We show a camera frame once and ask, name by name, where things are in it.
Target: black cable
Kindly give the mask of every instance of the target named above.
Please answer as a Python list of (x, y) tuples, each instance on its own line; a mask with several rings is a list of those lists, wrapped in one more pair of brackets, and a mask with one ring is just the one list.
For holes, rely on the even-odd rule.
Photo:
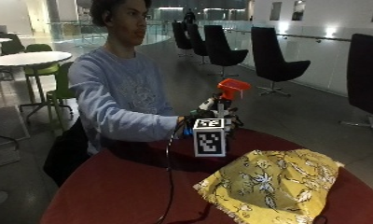
[(18, 144), (18, 141), (14, 139), (14, 138), (10, 138), (10, 137), (6, 137), (6, 136), (3, 136), (3, 135), (0, 135), (0, 138), (5, 138), (5, 139), (9, 139), (9, 140), (11, 140), (13, 142), (14, 142), (14, 144), (15, 144), (15, 149), (19, 149), (19, 144)]
[(175, 198), (175, 182), (174, 182), (174, 173), (172, 173), (172, 164), (171, 164), (171, 154), (170, 154), (170, 150), (171, 150), (171, 145), (174, 143), (174, 139), (175, 139), (175, 135), (178, 133), (178, 130), (180, 129), (180, 127), (183, 127), (186, 123), (186, 119), (183, 121), (180, 121), (176, 125), (171, 140), (170, 140), (170, 144), (167, 145), (166, 148), (166, 157), (167, 157), (167, 172), (170, 174), (170, 183), (171, 183), (171, 197), (170, 197), (170, 202), (166, 208), (166, 212), (163, 214), (163, 216), (159, 218), (159, 221), (156, 222), (156, 224), (162, 224), (172, 207), (174, 204), (174, 198)]

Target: sweater sleeve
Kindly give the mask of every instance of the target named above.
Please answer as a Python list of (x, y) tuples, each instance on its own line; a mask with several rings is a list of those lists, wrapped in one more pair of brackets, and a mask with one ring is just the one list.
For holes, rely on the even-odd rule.
[(178, 125), (178, 116), (143, 114), (122, 108), (106, 86), (103, 70), (94, 62), (75, 62), (69, 76), (79, 109), (105, 137), (135, 142), (170, 138)]

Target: red table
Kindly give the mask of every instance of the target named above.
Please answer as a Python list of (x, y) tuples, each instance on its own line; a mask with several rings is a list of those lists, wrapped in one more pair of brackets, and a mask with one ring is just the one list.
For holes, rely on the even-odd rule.
[[(42, 224), (150, 224), (162, 217), (170, 200), (166, 142), (119, 143), (79, 167), (61, 187)], [(196, 158), (194, 139), (172, 145), (176, 194), (164, 223), (235, 224), (198, 195), (194, 184), (247, 152), (301, 148), (292, 142), (239, 130), (227, 158)], [(328, 195), (323, 215), (329, 224), (373, 223), (373, 189), (344, 168)]]

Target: black chair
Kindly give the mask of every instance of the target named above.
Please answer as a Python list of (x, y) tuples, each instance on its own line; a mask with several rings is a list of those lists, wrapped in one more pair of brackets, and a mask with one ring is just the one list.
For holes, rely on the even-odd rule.
[(191, 44), (195, 50), (196, 55), (202, 56), (202, 63), (199, 65), (206, 64), (204, 57), (210, 56), (207, 45), (204, 40), (202, 39), (202, 35), (199, 32), (199, 28), (196, 24), (188, 24), (188, 34), (191, 38)]
[(172, 22), (172, 26), (174, 26), (174, 34), (175, 34), (178, 47), (186, 50), (186, 53), (179, 54), (178, 56), (179, 57), (190, 56), (187, 54), (187, 49), (192, 49), (192, 44), (191, 44), (191, 40), (186, 35), (183, 24), (180, 22)]
[(260, 77), (272, 81), (271, 87), (257, 87), (263, 90), (261, 95), (281, 93), (281, 88), (275, 88), (275, 82), (289, 81), (300, 77), (308, 70), (311, 61), (288, 63), (279, 45), (275, 28), (252, 28), (252, 56), (256, 73)]
[(223, 66), (223, 78), (238, 77), (238, 75), (226, 75), (226, 67), (243, 63), (249, 51), (247, 49), (232, 50), (222, 25), (206, 25), (204, 34), (211, 63)]
[(369, 123), (341, 121), (345, 125), (373, 129), (373, 35), (355, 34), (347, 67), (349, 103), (368, 112)]
[(2, 34), (2, 38), (11, 39), (10, 42), (0, 43), (2, 55), (17, 54), (26, 51), (26, 47), (22, 44), (21, 38), (15, 34)]

